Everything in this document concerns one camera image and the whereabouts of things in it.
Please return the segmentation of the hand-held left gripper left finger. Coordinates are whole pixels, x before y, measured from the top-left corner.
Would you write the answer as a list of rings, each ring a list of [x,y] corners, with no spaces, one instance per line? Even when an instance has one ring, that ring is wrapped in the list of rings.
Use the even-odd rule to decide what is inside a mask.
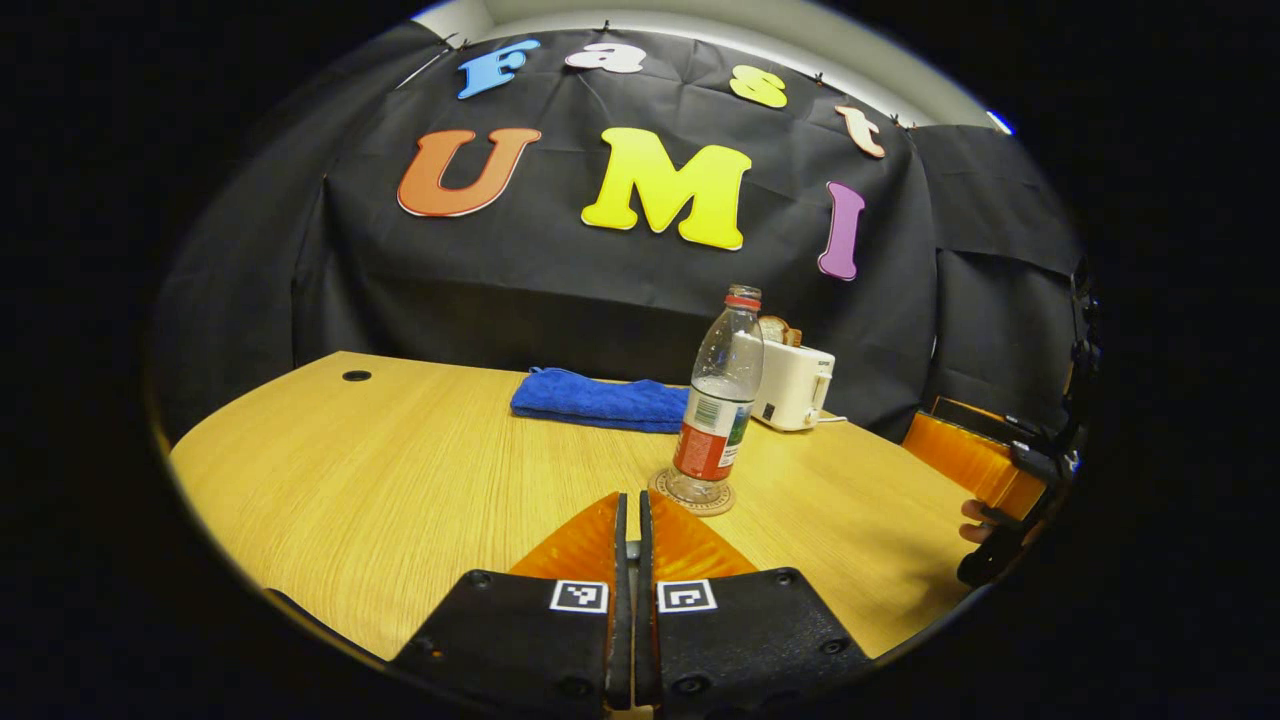
[[[609,493],[507,571],[472,569],[390,661],[497,717],[605,717],[631,703],[628,498]]]

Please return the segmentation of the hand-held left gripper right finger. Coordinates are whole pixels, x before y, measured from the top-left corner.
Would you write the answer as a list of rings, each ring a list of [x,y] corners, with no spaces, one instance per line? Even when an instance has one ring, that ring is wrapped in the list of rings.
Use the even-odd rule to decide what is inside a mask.
[[[782,714],[874,667],[796,568],[756,568],[660,493],[641,493],[639,518],[637,705]]]

